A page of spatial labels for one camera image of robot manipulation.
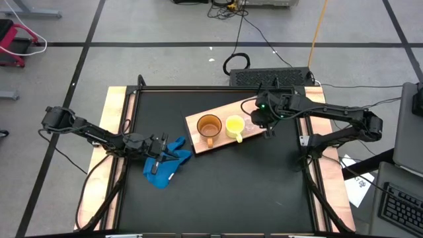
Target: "blue towel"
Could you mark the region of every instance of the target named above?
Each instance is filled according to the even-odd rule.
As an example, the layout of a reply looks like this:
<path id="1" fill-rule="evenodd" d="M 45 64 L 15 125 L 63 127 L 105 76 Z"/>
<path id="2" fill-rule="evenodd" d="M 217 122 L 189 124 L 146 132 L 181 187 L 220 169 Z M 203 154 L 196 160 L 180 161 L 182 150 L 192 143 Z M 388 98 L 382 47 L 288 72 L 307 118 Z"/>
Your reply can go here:
<path id="1" fill-rule="evenodd" d="M 164 163 L 159 163 L 157 167 L 157 173 L 155 175 L 151 174 L 151 169 L 153 168 L 156 160 L 153 158 L 147 158 L 144 164 L 143 175 L 147 180 L 152 183 L 157 188 L 166 188 L 169 184 L 171 176 L 178 169 L 179 165 L 191 157 L 191 151 L 179 149 L 185 143 L 185 137 L 179 137 L 175 142 L 169 143 L 167 149 L 172 151 L 175 155 L 178 155 L 178 160 L 166 161 Z"/>

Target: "wooden cutting board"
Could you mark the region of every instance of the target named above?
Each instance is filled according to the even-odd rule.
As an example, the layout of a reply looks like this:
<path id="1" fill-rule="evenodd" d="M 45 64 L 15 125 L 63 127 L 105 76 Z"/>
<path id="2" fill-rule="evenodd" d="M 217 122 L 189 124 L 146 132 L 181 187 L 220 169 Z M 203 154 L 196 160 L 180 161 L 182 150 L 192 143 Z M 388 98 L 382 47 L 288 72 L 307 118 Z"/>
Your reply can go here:
<path id="1" fill-rule="evenodd" d="M 229 143 L 237 142 L 236 139 L 229 138 L 226 136 L 226 118 L 232 115 L 239 115 L 242 118 L 244 118 L 245 121 L 245 128 L 242 132 L 243 138 L 249 138 L 251 136 L 255 136 L 257 134 L 261 134 L 266 129 L 261 129 L 258 126 L 254 125 L 251 122 L 251 117 L 247 114 L 245 114 L 241 110 L 241 103 L 244 100 L 240 100 L 238 102 L 233 102 L 231 104 L 226 104 L 225 106 L 220 106 L 218 108 L 213 108 L 211 110 L 207 110 L 204 112 L 200 112 L 191 116 L 185 117 L 186 124 L 188 126 L 188 132 L 191 137 L 192 145 L 194 146 L 194 150 L 196 154 L 216 149 L 218 147 L 221 147 L 222 145 L 227 145 Z M 255 106 L 255 100 L 250 100 L 246 103 L 244 103 L 243 108 L 246 112 L 251 113 L 253 110 L 256 110 L 257 107 Z M 197 122 L 198 120 L 207 114 L 213 114 L 217 116 L 222 121 L 222 130 L 220 131 L 219 137 L 213 141 L 213 148 L 209 148 L 207 146 L 207 141 L 201 138 L 200 133 L 197 130 Z"/>

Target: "red chair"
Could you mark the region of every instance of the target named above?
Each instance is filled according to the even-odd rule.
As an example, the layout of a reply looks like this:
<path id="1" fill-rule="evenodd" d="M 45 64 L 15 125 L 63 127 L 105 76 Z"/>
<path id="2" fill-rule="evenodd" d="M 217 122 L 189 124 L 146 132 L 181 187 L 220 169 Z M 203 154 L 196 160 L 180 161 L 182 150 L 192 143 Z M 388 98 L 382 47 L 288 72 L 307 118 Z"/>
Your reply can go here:
<path id="1" fill-rule="evenodd" d="M 31 35 L 32 39 L 15 38 L 18 28 L 24 29 Z M 25 54 L 29 45 L 34 43 L 39 45 L 38 37 L 27 27 L 21 24 L 14 24 L 12 20 L 0 19 L 0 46 L 4 49 L 16 53 Z M 0 66 L 25 67 L 23 56 L 16 56 L 0 48 Z"/>

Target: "floor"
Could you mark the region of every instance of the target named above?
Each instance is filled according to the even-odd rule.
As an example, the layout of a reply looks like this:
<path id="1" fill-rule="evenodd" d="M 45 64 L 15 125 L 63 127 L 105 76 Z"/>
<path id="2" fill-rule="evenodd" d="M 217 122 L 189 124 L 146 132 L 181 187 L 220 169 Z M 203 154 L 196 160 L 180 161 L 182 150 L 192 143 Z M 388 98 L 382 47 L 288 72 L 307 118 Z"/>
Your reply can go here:
<path id="1" fill-rule="evenodd" d="M 301 0 L 291 9 L 249 9 L 247 18 L 268 41 L 284 46 L 275 49 L 285 60 L 303 67 L 310 48 L 302 43 L 312 41 L 323 3 Z M 0 237 L 73 230 L 85 176 L 54 153 L 44 183 L 37 179 L 43 161 L 44 165 L 49 161 L 48 143 L 37 134 L 47 106 L 69 105 L 98 124 L 107 88 L 135 85 L 140 73 L 148 85 L 228 85 L 221 66 L 233 50 L 240 21 L 239 17 L 209 19 L 210 5 L 182 6 L 169 0 L 37 0 L 31 4 L 60 10 L 63 18 L 24 18 L 50 47 L 44 54 L 27 57 L 24 69 L 0 68 L 0 88 L 20 93 L 18 101 L 0 100 L 5 112 L 0 115 L 1 127 L 11 133 L 0 141 Z M 347 86 L 423 81 L 418 64 L 423 61 L 422 10 L 420 0 L 329 1 L 317 38 L 327 44 L 317 45 L 311 65 L 315 77 L 322 83 Z M 239 41 L 250 42 L 237 51 L 251 57 L 252 68 L 285 67 L 250 25 L 243 25 Z M 244 61 L 234 59 L 228 67 L 242 68 Z M 350 106 L 401 95 L 400 88 L 324 89 L 329 103 Z M 372 111 L 383 119 L 384 132 L 381 141 L 367 146 L 381 153 L 394 145 L 399 102 Z M 92 147 L 85 140 L 61 136 L 57 147 L 88 169 Z M 372 156 L 358 142 L 338 151 L 360 159 Z M 363 233 L 368 226 L 363 214 L 370 205 L 371 192 L 360 208 L 353 208 Z"/>

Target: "white cable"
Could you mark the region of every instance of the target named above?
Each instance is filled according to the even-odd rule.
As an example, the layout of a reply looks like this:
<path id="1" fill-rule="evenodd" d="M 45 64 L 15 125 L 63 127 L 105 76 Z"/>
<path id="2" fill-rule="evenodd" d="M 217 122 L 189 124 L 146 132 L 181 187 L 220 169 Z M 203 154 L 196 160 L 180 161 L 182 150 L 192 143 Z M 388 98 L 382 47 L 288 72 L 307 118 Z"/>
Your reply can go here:
<path id="1" fill-rule="evenodd" d="M 23 26 L 25 26 L 29 31 L 31 31 L 32 33 L 34 33 L 36 36 L 38 36 L 38 37 L 40 37 L 46 44 L 44 45 L 44 49 L 42 49 L 42 50 L 40 50 L 40 51 L 38 51 L 38 52 L 32 52 L 32 53 L 30 53 L 30 54 L 17 54 L 17 53 L 13 53 L 13 52 L 10 52 L 10 51 L 8 51 L 8 50 L 6 50 L 6 49 L 4 49 L 3 47 L 1 47 L 0 46 L 0 49 L 2 49 L 2 50 L 4 50 L 4 51 L 6 51 L 7 53 L 9 53 L 9 54 L 12 54 L 12 55 L 14 55 L 14 56 L 33 56 L 34 54 L 39 54 L 39 53 L 43 53 L 43 52 L 45 52 L 46 50 L 47 50 L 47 40 L 46 39 L 44 39 L 44 37 L 42 37 L 42 36 L 40 36 L 39 34 L 37 34 L 37 33 L 35 33 L 35 31 L 33 31 L 33 30 L 31 30 L 31 29 L 29 29 L 29 27 L 27 27 L 23 22 L 22 22 L 22 20 L 18 17 L 18 15 L 15 13 L 15 11 L 13 10 L 13 8 L 9 5 L 9 3 L 7 2 L 7 0 L 4 0 L 4 2 L 7 4 L 7 6 L 11 9 L 11 11 L 13 12 L 13 14 L 15 14 L 15 16 L 16 16 L 16 18 L 18 18 L 18 20 L 20 21 L 20 23 L 23 25 Z"/>

